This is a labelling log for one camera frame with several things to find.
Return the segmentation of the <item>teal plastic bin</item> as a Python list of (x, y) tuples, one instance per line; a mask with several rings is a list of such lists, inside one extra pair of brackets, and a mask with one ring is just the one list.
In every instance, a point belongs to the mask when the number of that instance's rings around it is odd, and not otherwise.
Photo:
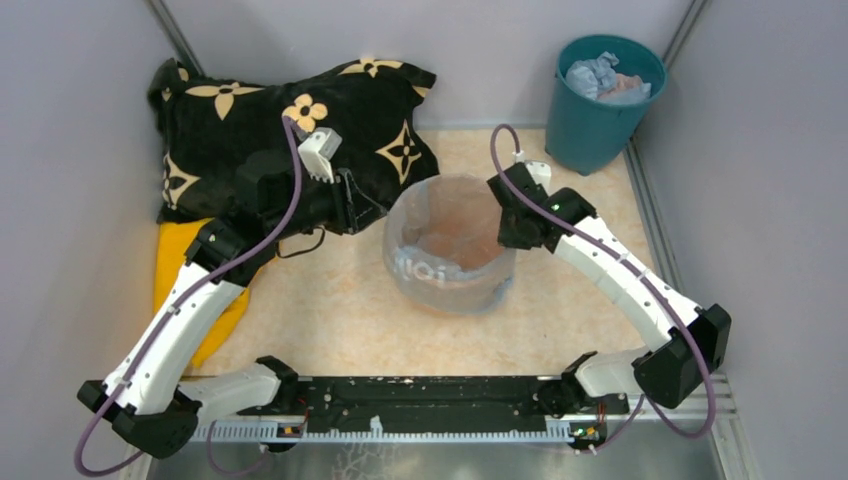
[[(649, 100), (636, 105), (608, 105), (586, 99), (565, 82), (576, 61), (615, 54), (618, 73), (639, 75), (652, 84)], [(587, 176), (603, 169), (625, 148), (652, 104), (663, 93), (667, 68), (653, 50), (625, 37), (594, 34), (571, 41), (558, 54), (556, 82), (545, 131), (545, 151), (560, 165)]]

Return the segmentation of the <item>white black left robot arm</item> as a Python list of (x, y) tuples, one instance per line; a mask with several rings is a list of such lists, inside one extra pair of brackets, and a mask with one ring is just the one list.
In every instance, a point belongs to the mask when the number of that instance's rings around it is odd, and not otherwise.
[(280, 241), (314, 229), (352, 235), (385, 216), (395, 195), (377, 181), (375, 170), (335, 167), (317, 154), (250, 155), (234, 177), (234, 208), (200, 229), (143, 337), (106, 379), (85, 382), (79, 400), (156, 459), (236, 413), (302, 413), (298, 375), (275, 357), (199, 381), (184, 380), (183, 371), (221, 314), (277, 257)]

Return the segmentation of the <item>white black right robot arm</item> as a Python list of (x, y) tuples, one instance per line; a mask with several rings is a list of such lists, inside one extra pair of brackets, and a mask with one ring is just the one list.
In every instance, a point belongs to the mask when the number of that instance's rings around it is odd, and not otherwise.
[(571, 368), (563, 398), (588, 412), (602, 396), (639, 391), (674, 409), (703, 383), (700, 366), (722, 364), (731, 327), (720, 305), (699, 306), (664, 282), (610, 231), (571, 188), (550, 194), (541, 163), (516, 163), (487, 184), (501, 207), (500, 245), (544, 248), (588, 278), (639, 333), (643, 346), (615, 354), (587, 354)]

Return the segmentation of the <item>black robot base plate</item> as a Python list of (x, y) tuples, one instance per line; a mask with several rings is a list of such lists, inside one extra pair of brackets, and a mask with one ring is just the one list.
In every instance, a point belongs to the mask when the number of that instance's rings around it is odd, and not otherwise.
[(548, 420), (627, 414), (624, 394), (593, 398), (559, 376), (311, 377), (243, 416), (305, 416), (310, 433), (541, 433)]

